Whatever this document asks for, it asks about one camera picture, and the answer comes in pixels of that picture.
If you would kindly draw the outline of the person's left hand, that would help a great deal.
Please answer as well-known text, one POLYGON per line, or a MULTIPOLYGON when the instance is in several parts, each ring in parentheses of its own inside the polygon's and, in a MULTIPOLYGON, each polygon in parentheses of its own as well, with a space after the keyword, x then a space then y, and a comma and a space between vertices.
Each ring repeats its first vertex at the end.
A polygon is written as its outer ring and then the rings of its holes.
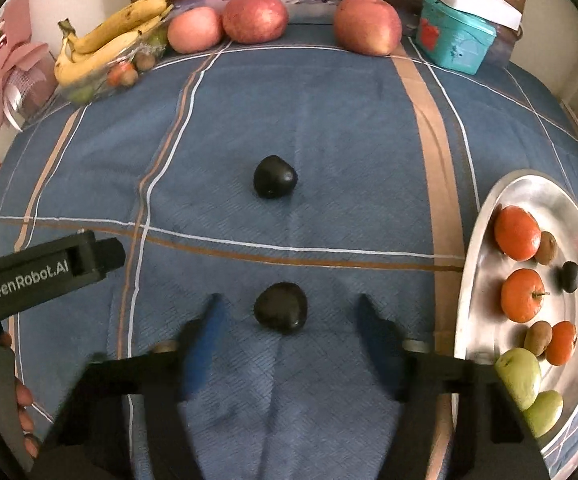
POLYGON ((27 454, 34 460, 38 455, 39 444, 38 439, 34 435, 34 422, 32 421, 31 416, 26 412, 26 409, 34 402, 33 395, 31 390, 17 377, 14 378, 14 391, 16 392, 18 419, 21 430, 24 433, 25 449, 27 454))

